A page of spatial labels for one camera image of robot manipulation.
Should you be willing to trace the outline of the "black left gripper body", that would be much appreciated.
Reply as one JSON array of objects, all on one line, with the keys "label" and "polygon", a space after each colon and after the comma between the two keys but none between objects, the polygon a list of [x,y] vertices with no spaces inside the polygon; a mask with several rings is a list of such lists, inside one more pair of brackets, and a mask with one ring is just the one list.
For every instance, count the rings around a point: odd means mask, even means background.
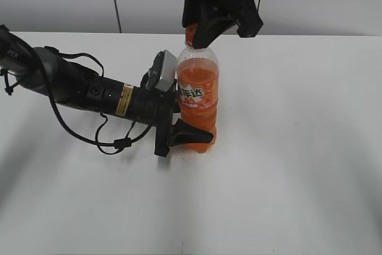
[{"label": "black left gripper body", "polygon": [[172,126],[173,113],[179,113],[176,79],[167,92],[159,93],[158,111],[155,119],[154,154],[157,156],[166,157],[170,151],[168,138]]}]

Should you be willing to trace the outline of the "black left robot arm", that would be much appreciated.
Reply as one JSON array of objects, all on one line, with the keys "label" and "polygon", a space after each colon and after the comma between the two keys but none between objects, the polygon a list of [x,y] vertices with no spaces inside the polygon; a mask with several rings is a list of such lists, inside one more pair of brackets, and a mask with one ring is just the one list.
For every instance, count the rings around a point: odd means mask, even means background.
[{"label": "black left robot arm", "polygon": [[54,47],[31,47],[1,26],[1,76],[15,77],[14,83],[5,83],[5,92],[12,94],[20,86],[47,96],[59,123],[64,123],[58,110],[61,105],[95,112],[104,119],[115,116],[141,123],[147,130],[156,130],[154,153],[162,157],[174,146],[212,142],[213,135],[206,128],[173,118],[180,107],[177,59],[169,51],[157,53],[139,86],[107,78],[103,72],[78,64],[78,57]]}]

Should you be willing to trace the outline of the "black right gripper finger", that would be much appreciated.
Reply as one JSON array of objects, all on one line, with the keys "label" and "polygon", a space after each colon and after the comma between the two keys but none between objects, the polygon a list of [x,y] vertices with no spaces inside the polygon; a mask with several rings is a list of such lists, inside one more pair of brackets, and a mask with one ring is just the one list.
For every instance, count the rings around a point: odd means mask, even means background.
[{"label": "black right gripper finger", "polygon": [[192,24],[197,24],[192,39],[195,49],[207,48],[221,34],[236,25],[230,14],[192,13]]}]

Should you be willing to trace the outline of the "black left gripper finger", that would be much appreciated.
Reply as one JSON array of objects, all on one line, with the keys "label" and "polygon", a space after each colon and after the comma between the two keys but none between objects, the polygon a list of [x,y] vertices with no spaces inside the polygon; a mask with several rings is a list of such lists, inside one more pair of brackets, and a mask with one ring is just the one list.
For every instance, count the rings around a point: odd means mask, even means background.
[{"label": "black left gripper finger", "polygon": [[194,143],[209,144],[213,138],[213,133],[198,129],[183,120],[178,119],[174,125],[170,126],[168,146],[180,146]]}]

